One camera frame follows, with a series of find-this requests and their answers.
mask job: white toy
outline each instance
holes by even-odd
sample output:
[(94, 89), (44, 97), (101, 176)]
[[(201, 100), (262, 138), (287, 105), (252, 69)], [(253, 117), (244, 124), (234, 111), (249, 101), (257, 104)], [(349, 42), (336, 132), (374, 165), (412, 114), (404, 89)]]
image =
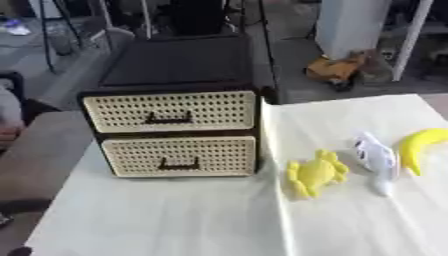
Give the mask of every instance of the white toy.
[(394, 151), (381, 144), (372, 134), (363, 132), (355, 140), (356, 158), (367, 169), (375, 173), (372, 185), (383, 195), (392, 194), (392, 182), (398, 178), (400, 163)]

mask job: white tablecloth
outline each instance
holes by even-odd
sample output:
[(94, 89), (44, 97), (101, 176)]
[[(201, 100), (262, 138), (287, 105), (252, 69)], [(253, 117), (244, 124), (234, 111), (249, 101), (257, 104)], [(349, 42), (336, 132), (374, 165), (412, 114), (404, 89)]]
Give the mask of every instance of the white tablecloth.
[(273, 170), (119, 179), (93, 143), (26, 244), (33, 256), (286, 255)]
[[(92, 145), (27, 245), (37, 256), (448, 255), (448, 145), (422, 154), (423, 176), (403, 173), (392, 198), (374, 194), (346, 156), (360, 131), (393, 144), (448, 127), (418, 96), (264, 105), (263, 123), (274, 162), (267, 154), (250, 178), (121, 180)], [(344, 156), (348, 182), (288, 201), (277, 179), (284, 164), (318, 148)]]

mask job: cream drawer front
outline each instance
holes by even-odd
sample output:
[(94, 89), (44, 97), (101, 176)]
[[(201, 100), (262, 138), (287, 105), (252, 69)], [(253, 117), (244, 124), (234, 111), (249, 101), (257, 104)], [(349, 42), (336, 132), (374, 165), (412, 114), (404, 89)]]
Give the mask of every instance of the cream drawer front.
[(248, 176), (256, 166), (251, 136), (111, 139), (101, 146), (119, 177)]
[(89, 96), (83, 99), (100, 133), (251, 129), (252, 91)]

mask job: yellow banana toy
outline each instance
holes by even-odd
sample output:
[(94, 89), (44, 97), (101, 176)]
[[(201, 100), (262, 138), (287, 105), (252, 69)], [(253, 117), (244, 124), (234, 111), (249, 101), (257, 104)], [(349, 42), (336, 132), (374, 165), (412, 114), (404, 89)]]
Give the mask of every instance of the yellow banana toy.
[(418, 155), (427, 145), (448, 140), (448, 129), (426, 129), (405, 137), (399, 143), (401, 166), (421, 175)]

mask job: plastic crab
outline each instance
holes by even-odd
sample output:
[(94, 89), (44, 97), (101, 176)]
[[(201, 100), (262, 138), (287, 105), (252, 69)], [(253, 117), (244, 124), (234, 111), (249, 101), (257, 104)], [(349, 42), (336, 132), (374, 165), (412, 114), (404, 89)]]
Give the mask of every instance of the plastic crab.
[(338, 160), (334, 152), (317, 150), (316, 159), (302, 165), (290, 161), (286, 171), (287, 179), (298, 196), (317, 197), (319, 188), (331, 181), (343, 182), (349, 168)]

